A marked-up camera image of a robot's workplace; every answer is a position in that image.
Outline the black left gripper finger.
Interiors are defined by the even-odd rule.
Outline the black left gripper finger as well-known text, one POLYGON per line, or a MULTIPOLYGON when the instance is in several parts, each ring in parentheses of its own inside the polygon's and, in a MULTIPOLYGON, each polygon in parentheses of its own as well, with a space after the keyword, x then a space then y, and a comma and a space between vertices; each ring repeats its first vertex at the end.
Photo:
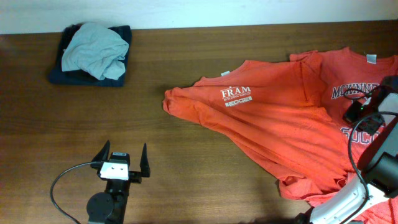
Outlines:
POLYGON ((108 160, 110 150, 110 141, 107 140, 103 148, 95 155, 95 157, 91 160, 92 162, 105 162, 108 160))
POLYGON ((140 161, 140 168, 141 168, 141 176, 145 178, 150 177, 150 165, 149 160, 147 157, 147 144, 144 143, 142 154, 141 154, 141 161, 140 161))

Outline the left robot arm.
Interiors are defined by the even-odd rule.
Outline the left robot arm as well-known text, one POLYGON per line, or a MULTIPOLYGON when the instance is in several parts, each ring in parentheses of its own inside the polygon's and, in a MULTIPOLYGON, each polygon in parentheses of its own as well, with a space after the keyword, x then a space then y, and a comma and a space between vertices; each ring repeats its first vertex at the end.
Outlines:
POLYGON ((92 160, 91 168, 97 170, 97 176, 106 181, 103 192, 94 194, 86 205, 89 223, 124 223, 124 216, 131 184, 140 184, 143 178, 150 177, 150 165, 147 158, 147 145, 143 145, 140 171, 129 169, 130 155, 125 152, 110 153, 110 142, 92 160))

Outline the red FRAM t-shirt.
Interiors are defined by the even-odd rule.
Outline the red FRAM t-shirt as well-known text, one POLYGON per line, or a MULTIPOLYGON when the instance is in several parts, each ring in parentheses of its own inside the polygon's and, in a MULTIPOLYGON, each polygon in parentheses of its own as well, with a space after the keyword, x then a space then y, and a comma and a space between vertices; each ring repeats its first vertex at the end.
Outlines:
POLYGON ((321 60, 245 61, 165 92, 164 110, 229 137, 292 200, 323 202, 354 177, 346 136, 319 104, 321 60))

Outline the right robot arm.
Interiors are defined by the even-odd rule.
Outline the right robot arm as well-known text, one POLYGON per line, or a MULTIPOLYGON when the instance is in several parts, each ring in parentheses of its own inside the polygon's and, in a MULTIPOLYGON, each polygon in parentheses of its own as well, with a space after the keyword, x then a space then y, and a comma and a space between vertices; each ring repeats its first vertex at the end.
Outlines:
POLYGON ((384 78, 360 103, 353 98, 343 115, 352 134, 377 134, 358 161, 348 153, 356 175, 332 199, 298 214, 294 223, 354 223, 367 209, 397 197, 397 76, 384 78))

